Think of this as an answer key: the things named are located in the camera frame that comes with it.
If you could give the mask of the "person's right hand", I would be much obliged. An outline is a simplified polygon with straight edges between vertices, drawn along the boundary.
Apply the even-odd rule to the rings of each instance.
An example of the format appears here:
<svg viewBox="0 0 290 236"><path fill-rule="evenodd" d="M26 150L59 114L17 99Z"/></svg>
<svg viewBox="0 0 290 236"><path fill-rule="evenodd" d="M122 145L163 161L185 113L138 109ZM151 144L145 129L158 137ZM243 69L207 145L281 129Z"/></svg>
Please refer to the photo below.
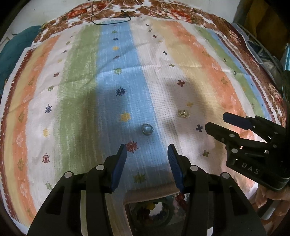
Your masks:
<svg viewBox="0 0 290 236"><path fill-rule="evenodd" d="M286 215L289 211L290 202L289 186L286 186L279 191L272 191L259 184L255 198L256 205L258 206L258 208L260 208L265 205L268 200L275 200L280 202L274 211L275 215Z"/></svg>

